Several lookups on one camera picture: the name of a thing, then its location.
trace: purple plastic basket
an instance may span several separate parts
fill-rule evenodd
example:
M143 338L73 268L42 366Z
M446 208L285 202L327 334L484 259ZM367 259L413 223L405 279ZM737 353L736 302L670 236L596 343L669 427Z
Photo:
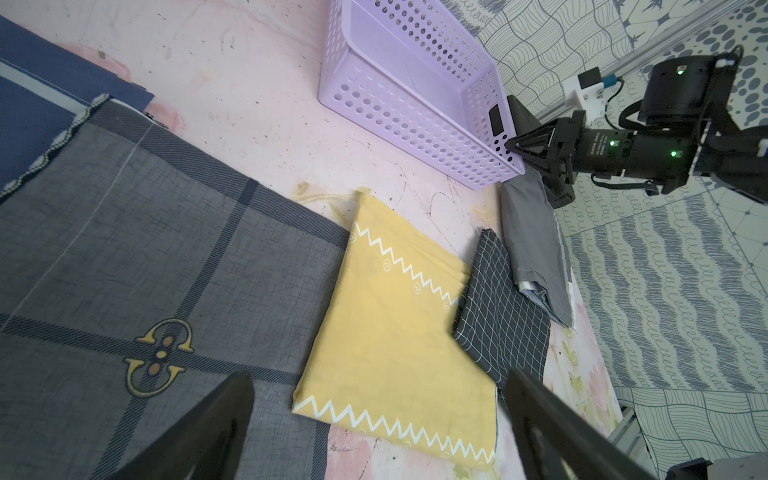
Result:
M496 64L439 0L332 0L319 99L473 190L525 172Z

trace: yellow emblem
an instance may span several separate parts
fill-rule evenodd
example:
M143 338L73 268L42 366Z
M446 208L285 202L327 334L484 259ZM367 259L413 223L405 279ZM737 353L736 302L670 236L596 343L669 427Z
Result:
M126 357L123 359L128 364L128 371L125 376L125 384L128 387L128 391L131 392L131 394L133 394L134 396L137 396L139 398L148 398L164 392L170 386L170 384L174 382L176 377L178 377L179 374L185 370L185 368L180 366L175 366L171 364L165 365L169 360L169 355L171 353L172 346L174 342L177 341L177 338L174 338L174 336L170 334L166 335L159 342L155 338L155 333L157 332L157 329L172 323L181 325L184 328L184 330L186 330L187 332L187 335L186 335L187 338L182 343L176 346L176 350L180 352L185 352L185 353L194 352L194 349L192 348L192 327L187 321L182 319L170 318L170 319L162 320L161 322L159 322L158 324L150 328L146 335L136 338L135 340L139 343L155 345L154 354L152 356L152 360L149 361L150 365L147 368L147 373L150 376L156 376L163 369L163 366L165 366L165 368L168 371L168 379L165 381L165 383L162 386L160 386L155 390L152 390L151 392L145 392L141 390L139 387L137 387L134 384L134 374L136 373L137 370L139 370L141 367L146 365L147 361Z

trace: blue cloth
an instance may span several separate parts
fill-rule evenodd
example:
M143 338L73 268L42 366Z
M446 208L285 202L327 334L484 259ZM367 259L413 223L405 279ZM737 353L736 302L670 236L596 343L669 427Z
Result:
M83 106L109 93L143 111L154 96L2 16L0 61ZM0 187L26 172L73 118L72 112L0 77Z

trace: white grid pattern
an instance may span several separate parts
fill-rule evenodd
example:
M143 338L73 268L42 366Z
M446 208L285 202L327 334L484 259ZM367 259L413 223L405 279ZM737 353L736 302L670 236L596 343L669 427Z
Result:
M515 288L509 255L493 230L480 235L462 299L453 338L502 391L514 367L543 379L549 317Z

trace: folded laundry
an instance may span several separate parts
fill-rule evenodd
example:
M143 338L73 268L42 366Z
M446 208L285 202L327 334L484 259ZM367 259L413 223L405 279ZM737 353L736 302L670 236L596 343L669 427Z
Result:
M468 274L385 204L361 196L293 411L488 467L495 386L451 337Z

